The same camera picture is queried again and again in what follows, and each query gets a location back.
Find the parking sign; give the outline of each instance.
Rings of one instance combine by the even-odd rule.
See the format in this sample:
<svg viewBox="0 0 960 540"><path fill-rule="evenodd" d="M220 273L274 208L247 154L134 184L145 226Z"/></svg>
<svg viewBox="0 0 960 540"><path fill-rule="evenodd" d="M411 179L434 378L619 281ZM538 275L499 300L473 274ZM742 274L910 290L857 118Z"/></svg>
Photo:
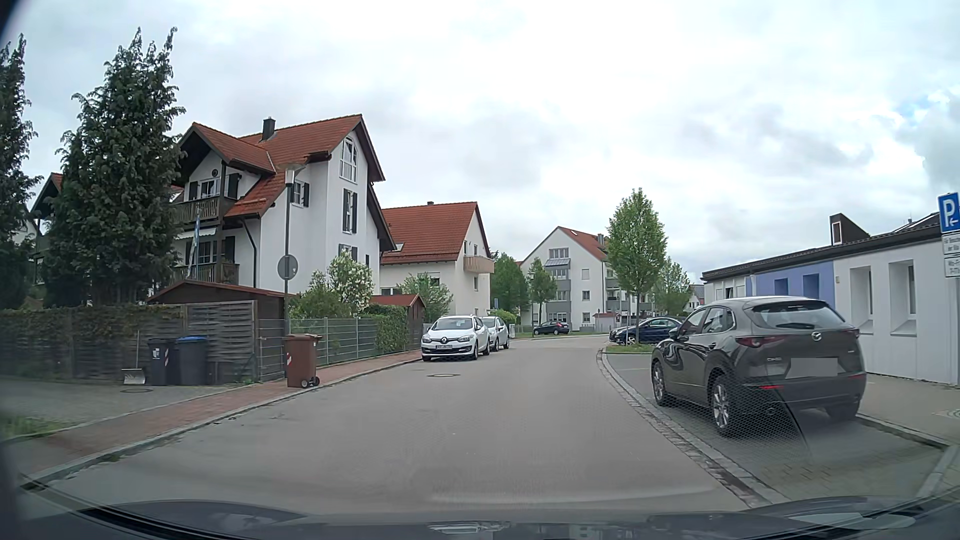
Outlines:
<svg viewBox="0 0 960 540"><path fill-rule="evenodd" d="M940 209L940 232L960 231L960 197L956 193L941 195L937 197L937 208Z"/></svg>

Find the blue wall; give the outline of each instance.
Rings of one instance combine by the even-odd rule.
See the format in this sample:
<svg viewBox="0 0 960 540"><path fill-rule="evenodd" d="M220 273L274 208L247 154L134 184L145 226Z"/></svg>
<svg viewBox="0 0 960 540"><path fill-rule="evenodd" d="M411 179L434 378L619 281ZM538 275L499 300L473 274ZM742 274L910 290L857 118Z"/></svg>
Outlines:
<svg viewBox="0 0 960 540"><path fill-rule="evenodd" d="M835 307L832 260L757 274L756 291L752 296L781 294L781 291L777 291L774 285L777 280L786 280L787 294L819 298L830 304L831 307Z"/></svg>

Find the blurred license plate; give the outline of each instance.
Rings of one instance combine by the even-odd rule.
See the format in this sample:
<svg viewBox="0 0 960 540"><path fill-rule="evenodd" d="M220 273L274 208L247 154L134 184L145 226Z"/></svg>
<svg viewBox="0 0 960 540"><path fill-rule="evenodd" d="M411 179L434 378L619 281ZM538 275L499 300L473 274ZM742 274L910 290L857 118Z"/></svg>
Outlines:
<svg viewBox="0 0 960 540"><path fill-rule="evenodd" d="M838 365L836 358L791 358L786 377L836 377Z"/></svg>

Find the cloudy sky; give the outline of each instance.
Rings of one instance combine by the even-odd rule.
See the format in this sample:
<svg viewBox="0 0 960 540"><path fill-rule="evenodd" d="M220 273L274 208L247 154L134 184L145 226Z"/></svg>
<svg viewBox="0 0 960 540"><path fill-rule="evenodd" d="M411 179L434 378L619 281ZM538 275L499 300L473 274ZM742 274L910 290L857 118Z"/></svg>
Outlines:
<svg viewBox="0 0 960 540"><path fill-rule="evenodd" d="M362 112L386 207L476 200L494 249L602 232L642 187L701 272L869 233L960 186L960 3L766 0L21 2L30 174L74 92L170 27L187 113L234 135Z"/></svg>

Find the car wheel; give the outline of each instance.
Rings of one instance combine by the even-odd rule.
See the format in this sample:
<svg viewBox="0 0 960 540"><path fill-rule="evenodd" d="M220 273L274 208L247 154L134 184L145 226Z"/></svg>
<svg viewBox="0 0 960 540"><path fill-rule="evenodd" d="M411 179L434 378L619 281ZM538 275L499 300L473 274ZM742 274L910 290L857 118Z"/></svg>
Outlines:
<svg viewBox="0 0 960 540"><path fill-rule="evenodd" d="M733 400L730 395L730 384L727 382L727 376L718 376L709 387L710 392L710 412L712 413L713 426L717 433L724 437L733 435L739 428L741 418L736 412Z"/></svg>
<svg viewBox="0 0 960 540"><path fill-rule="evenodd" d="M654 362L650 370L650 382L654 385L654 399L659 406L672 406L676 403L673 396L666 393L666 381L663 380L663 368Z"/></svg>
<svg viewBox="0 0 960 540"><path fill-rule="evenodd" d="M854 404L834 405L827 407L827 414L834 422L849 422L856 418L856 411L860 409L860 402Z"/></svg>

